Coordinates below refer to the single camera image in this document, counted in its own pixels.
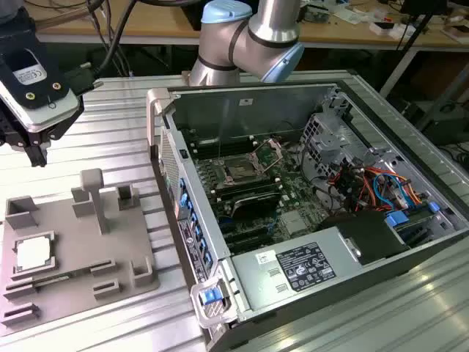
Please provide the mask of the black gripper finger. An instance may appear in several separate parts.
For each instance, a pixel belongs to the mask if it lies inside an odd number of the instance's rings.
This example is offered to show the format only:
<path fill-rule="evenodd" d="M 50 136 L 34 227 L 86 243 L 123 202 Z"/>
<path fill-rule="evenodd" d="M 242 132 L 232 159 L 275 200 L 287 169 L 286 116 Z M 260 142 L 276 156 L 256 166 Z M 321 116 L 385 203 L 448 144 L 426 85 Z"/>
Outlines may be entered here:
<path fill-rule="evenodd" d="M 1 109 L 1 141 L 24 151 L 33 167 L 39 166 L 37 148 L 31 145 L 29 135 L 8 109 Z"/>
<path fill-rule="evenodd" d="M 41 142 L 44 144 L 61 139 L 83 112 L 84 107 L 79 107 L 71 117 L 41 131 Z M 44 167 L 47 164 L 46 149 L 47 147 L 40 147 L 39 155 L 36 157 L 36 166 Z"/>

